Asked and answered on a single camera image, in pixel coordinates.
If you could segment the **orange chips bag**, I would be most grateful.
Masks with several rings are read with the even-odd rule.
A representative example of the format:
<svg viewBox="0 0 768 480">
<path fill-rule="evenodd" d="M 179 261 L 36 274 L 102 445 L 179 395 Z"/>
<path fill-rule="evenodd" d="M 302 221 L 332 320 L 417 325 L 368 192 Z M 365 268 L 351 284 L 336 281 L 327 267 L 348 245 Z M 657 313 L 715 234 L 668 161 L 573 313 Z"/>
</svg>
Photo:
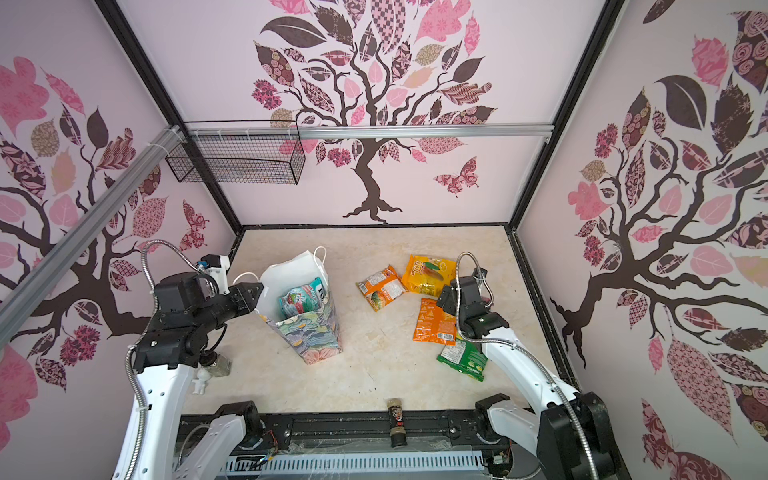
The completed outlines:
<svg viewBox="0 0 768 480">
<path fill-rule="evenodd" d="M 422 298 L 412 340 L 454 345 L 456 342 L 455 318 L 445 313 L 434 299 Z"/>
</svg>

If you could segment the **floral paper bag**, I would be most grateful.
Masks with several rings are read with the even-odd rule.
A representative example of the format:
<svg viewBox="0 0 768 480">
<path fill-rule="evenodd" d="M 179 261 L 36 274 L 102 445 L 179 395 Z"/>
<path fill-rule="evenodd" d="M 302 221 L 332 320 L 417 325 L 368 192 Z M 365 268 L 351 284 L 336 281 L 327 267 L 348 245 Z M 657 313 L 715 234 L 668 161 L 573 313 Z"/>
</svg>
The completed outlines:
<svg viewBox="0 0 768 480">
<path fill-rule="evenodd" d="M 308 365 L 342 352 L 326 255 L 327 249 L 318 246 L 269 266 L 261 275 L 244 272 L 232 280 L 254 280 L 263 286 L 255 313 Z"/>
</svg>

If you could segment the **green white snack bag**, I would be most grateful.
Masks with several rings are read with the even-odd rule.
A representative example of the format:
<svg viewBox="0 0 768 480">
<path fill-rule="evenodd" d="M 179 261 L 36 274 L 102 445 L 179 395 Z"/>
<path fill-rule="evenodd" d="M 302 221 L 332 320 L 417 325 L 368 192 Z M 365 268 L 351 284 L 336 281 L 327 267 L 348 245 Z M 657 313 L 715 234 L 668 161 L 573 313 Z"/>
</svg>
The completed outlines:
<svg viewBox="0 0 768 480">
<path fill-rule="evenodd" d="M 474 344 L 458 337 L 454 345 L 443 347 L 437 361 L 478 382 L 483 382 L 488 358 Z"/>
</svg>

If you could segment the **teal snack bag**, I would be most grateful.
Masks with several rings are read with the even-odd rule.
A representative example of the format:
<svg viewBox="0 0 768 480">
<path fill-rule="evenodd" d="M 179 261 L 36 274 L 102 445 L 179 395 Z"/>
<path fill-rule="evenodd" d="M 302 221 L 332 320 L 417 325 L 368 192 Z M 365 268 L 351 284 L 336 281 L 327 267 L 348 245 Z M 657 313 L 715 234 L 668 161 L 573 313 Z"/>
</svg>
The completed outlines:
<svg viewBox="0 0 768 480">
<path fill-rule="evenodd" d="M 279 306 L 285 318 L 314 312 L 324 303 L 326 289 L 320 277 L 310 283 L 292 288 L 279 298 Z"/>
</svg>

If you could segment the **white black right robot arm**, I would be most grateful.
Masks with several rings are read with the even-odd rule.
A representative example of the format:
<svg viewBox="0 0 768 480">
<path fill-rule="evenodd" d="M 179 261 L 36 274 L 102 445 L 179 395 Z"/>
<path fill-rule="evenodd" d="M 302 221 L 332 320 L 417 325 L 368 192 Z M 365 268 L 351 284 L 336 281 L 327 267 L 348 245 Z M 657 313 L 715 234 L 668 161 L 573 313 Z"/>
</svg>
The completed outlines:
<svg viewBox="0 0 768 480">
<path fill-rule="evenodd" d="M 437 306 L 455 317 L 457 332 L 478 346 L 514 383 L 528 403 L 499 400 L 485 408 L 492 431 L 536 456 L 548 479 L 630 477 L 602 399 L 558 378 L 490 310 L 478 280 L 461 277 L 443 288 Z"/>
</svg>

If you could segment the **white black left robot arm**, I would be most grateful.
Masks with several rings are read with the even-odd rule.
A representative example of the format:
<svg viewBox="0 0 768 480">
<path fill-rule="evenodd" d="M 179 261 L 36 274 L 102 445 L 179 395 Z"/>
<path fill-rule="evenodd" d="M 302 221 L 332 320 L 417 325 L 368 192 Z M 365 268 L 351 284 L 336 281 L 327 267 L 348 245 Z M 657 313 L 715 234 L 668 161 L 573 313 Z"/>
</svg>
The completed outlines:
<svg viewBox="0 0 768 480">
<path fill-rule="evenodd" d="M 262 441 L 255 404 L 236 402 L 218 408 L 188 455 L 174 455 L 182 408 L 209 333 L 252 313 L 264 290 L 260 282 L 241 282 L 226 293 L 208 292 L 206 278 L 181 273 L 154 288 L 158 309 L 126 357 L 134 403 L 115 479 L 213 479 L 236 448 Z"/>
</svg>

